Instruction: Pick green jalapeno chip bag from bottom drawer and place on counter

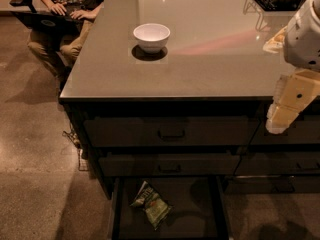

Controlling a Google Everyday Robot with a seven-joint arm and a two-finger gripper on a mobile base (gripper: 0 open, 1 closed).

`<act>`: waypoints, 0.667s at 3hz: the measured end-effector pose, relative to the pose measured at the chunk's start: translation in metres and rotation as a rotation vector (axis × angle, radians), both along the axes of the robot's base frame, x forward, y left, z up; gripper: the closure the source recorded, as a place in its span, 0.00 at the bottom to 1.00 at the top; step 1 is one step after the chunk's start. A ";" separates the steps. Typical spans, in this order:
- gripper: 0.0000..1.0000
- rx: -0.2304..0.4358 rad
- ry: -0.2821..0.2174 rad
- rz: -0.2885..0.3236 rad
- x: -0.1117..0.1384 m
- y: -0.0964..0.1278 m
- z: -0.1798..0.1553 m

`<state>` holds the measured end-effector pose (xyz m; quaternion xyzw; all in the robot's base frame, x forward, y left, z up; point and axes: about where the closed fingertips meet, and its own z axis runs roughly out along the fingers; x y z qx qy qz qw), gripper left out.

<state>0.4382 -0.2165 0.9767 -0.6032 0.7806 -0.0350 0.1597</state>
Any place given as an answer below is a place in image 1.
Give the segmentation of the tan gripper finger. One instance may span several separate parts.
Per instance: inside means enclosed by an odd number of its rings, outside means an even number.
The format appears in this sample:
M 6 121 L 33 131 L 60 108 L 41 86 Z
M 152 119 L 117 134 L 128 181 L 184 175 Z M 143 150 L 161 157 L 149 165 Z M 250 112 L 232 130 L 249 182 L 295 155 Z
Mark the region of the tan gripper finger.
M 279 53 L 283 49 L 286 30 L 287 27 L 283 27 L 282 29 L 280 29 L 263 45 L 263 50 L 273 54 Z
M 319 95 L 319 72 L 297 68 L 291 75 L 281 75 L 267 112 L 268 132 L 282 134 Z

